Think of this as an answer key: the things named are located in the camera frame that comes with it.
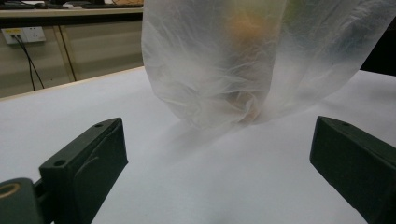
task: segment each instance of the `cable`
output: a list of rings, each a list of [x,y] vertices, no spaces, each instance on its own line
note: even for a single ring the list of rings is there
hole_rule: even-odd
[[[20,41],[21,41],[21,43],[22,43],[22,45],[23,45],[23,49],[24,49],[24,51],[25,51],[27,57],[29,58],[29,61],[30,61],[30,63],[32,64],[33,68],[35,69],[35,64],[33,63],[32,59],[30,58],[29,53],[27,52],[27,48],[26,48],[26,46],[24,45],[21,36],[20,36],[20,35],[17,35],[17,37],[20,39]],[[41,77],[40,77],[40,75],[39,75],[38,72],[37,72],[37,69],[35,69],[35,74],[37,75],[38,80],[40,81],[41,87],[42,87],[43,89],[45,89],[45,88],[44,88],[44,84],[43,84],[43,82],[41,81]]]
[[[30,55],[29,55],[29,53],[27,52],[27,48],[26,48],[26,46],[24,45],[21,36],[20,36],[20,35],[14,35],[13,37],[17,40],[17,42],[20,44],[21,48],[23,49],[23,51],[24,51],[25,54],[26,54],[26,57],[27,57],[27,59],[28,59],[28,61],[29,61],[30,76],[31,76],[31,79],[32,79],[32,82],[33,82],[32,67],[31,67],[31,66],[33,66],[33,68],[35,69],[35,64],[33,63],[32,59],[30,58]],[[38,80],[40,81],[41,87],[42,87],[43,89],[45,89],[45,88],[44,88],[44,84],[43,84],[43,82],[42,82],[42,80],[41,80],[41,77],[40,77],[40,75],[39,75],[38,72],[37,72],[37,69],[35,69],[35,74],[37,75]]]
[[[15,35],[12,35],[12,38],[14,38],[18,42],[18,44],[20,45],[20,47],[23,49],[23,51],[26,54],[26,51],[25,51],[21,41]],[[26,57],[27,57],[27,61],[29,63],[30,80],[32,81],[33,91],[35,91],[35,83],[33,82],[33,76],[32,76],[32,65],[30,64],[30,59],[29,59],[29,56],[27,54],[26,54]]]

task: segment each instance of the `white surface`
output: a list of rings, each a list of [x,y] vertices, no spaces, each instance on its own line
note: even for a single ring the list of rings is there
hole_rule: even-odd
[[[105,119],[124,122],[129,164],[93,223],[365,223],[309,163],[318,115],[396,146],[396,77],[359,72],[305,112],[198,131],[151,91],[143,68],[0,101],[0,182],[27,176]]]

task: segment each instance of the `yellow circular part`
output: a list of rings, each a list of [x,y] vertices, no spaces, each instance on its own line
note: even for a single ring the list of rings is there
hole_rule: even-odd
[[[21,185],[18,183],[7,184],[0,187],[0,199],[6,198],[15,192],[17,192],[21,188]]]

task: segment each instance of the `transparent plastic bag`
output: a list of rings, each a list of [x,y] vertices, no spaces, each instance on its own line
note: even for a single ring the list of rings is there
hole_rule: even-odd
[[[395,15],[394,0],[147,0],[144,64],[194,126],[263,121],[341,88]]]

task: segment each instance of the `screw hole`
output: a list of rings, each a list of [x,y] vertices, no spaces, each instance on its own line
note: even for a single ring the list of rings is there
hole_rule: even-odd
[[[56,161],[55,163],[53,163],[54,166],[62,166],[63,164],[65,164],[66,161],[61,160],[61,161]]]

